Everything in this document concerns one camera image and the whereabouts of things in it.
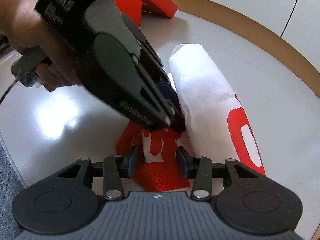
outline ribbed gray panel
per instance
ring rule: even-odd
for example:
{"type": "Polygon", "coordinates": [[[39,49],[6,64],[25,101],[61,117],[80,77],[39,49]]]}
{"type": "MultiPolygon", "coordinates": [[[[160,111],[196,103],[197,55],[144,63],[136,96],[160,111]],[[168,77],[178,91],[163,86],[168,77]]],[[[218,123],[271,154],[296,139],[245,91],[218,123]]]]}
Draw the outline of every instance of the ribbed gray panel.
{"type": "Polygon", "coordinates": [[[224,224],[209,203],[189,199],[185,192],[131,192],[120,202],[107,203],[86,227],[61,236],[24,231],[16,240],[298,240],[293,232],[250,236],[224,224]]]}

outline folded bag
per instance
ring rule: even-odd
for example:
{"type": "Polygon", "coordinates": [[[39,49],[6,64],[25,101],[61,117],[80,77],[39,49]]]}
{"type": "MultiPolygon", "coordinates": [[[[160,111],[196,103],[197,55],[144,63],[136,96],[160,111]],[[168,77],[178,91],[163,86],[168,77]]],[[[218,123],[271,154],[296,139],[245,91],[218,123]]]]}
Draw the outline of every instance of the folded bag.
{"type": "Polygon", "coordinates": [[[139,146],[135,181],[147,191],[190,191],[175,161],[178,146],[190,155],[224,163],[235,158],[265,174],[257,143],[242,105],[214,61],[201,45],[176,46],[169,65],[187,131],[166,128],[148,132],[129,122],[117,143],[117,154],[139,146]]]}

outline gray rug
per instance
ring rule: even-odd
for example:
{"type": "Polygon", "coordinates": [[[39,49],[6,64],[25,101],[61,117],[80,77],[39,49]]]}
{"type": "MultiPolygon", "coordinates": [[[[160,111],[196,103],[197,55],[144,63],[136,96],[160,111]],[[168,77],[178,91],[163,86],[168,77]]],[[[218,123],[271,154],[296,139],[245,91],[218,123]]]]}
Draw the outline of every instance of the gray rug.
{"type": "Polygon", "coordinates": [[[0,142],[0,239],[11,240],[20,232],[11,213],[14,197],[23,185],[13,170],[0,142]]]}

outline white table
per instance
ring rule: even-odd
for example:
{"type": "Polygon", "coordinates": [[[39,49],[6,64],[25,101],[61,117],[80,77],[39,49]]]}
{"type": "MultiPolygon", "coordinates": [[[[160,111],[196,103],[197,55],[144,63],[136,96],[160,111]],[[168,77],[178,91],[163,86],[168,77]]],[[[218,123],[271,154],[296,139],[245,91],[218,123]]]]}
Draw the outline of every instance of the white table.
{"type": "MultiPolygon", "coordinates": [[[[203,19],[183,12],[172,20],[149,15],[143,16],[141,29],[167,73],[176,45],[203,45],[244,106],[267,176],[301,198],[304,211],[296,232],[311,239],[320,220],[319,98],[265,51],[203,19]]],[[[1,71],[0,84],[10,84],[10,72],[4,66],[1,71]]],[[[76,86],[49,93],[16,85],[0,107],[1,134],[27,185],[78,158],[97,162],[115,154],[127,122],[76,86]]],[[[96,180],[95,191],[101,186],[96,180]]],[[[137,185],[130,182],[125,188],[137,185]]]]}

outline human hand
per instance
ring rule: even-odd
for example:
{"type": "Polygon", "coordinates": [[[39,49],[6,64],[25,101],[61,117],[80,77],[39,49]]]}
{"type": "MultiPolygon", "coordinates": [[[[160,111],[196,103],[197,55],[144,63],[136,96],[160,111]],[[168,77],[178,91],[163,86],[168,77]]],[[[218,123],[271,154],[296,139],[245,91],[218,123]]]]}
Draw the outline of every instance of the human hand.
{"type": "Polygon", "coordinates": [[[0,33],[23,54],[27,48],[40,46],[52,64],[39,64],[36,73],[48,91],[57,87],[80,85],[76,75],[76,54],[34,10],[38,0],[0,0],[0,33]]]}

